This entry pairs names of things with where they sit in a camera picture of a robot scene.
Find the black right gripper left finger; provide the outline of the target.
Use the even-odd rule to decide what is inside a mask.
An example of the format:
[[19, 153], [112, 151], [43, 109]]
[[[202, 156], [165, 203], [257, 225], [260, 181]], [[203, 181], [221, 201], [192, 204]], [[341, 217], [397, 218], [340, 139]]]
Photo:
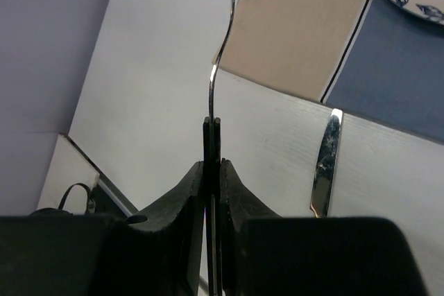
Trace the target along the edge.
[[1, 218], [2, 295], [196, 295], [202, 163], [127, 220], [52, 211]]

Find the blue and beige checked placemat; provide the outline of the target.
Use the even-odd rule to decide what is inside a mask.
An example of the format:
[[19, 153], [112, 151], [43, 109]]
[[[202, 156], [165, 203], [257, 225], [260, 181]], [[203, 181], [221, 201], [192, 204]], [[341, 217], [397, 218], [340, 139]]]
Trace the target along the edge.
[[238, 0], [224, 71], [443, 139], [443, 25], [389, 0]]

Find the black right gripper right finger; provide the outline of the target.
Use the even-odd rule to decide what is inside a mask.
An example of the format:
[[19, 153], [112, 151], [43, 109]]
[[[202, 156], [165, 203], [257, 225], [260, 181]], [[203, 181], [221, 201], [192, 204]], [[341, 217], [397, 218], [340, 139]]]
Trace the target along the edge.
[[227, 295], [442, 295], [443, 207], [395, 201], [378, 216], [283, 217], [220, 169]]

